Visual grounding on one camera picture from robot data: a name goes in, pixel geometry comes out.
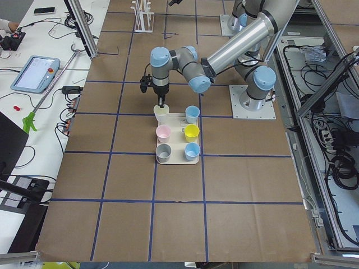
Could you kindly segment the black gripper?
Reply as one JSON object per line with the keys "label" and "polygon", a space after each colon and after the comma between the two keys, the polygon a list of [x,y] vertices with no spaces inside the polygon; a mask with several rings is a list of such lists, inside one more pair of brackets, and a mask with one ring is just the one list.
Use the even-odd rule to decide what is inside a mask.
{"label": "black gripper", "polygon": [[158,86],[158,85],[154,85],[153,86],[154,92],[157,95],[157,99],[158,99],[158,106],[161,108],[165,107],[165,96],[166,94],[169,92],[169,84],[166,84],[164,86]]}

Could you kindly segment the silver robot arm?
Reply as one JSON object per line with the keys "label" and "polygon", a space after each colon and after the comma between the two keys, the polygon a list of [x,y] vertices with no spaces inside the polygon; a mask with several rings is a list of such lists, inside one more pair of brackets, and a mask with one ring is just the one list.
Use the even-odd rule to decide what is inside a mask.
{"label": "silver robot arm", "polygon": [[246,1],[243,10],[250,17],[249,23],[207,58],[199,59],[193,46],[175,50],[154,48],[150,53],[152,74],[147,85],[157,94],[157,104],[161,108],[165,105],[171,70],[180,72],[195,93],[204,93],[228,65],[284,29],[297,5],[297,1]]}
{"label": "silver robot arm", "polygon": [[232,15],[228,21],[228,27],[234,32],[241,31],[247,25],[247,15],[245,12],[246,1],[235,0],[232,8]]}

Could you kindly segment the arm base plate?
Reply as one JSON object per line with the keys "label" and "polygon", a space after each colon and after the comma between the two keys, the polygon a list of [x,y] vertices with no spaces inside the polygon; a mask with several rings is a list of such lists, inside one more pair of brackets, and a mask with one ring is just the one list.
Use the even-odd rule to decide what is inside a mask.
{"label": "arm base plate", "polygon": [[273,101],[269,93],[264,100],[254,100],[247,94],[247,85],[229,85],[229,95],[234,119],[276,119]]}

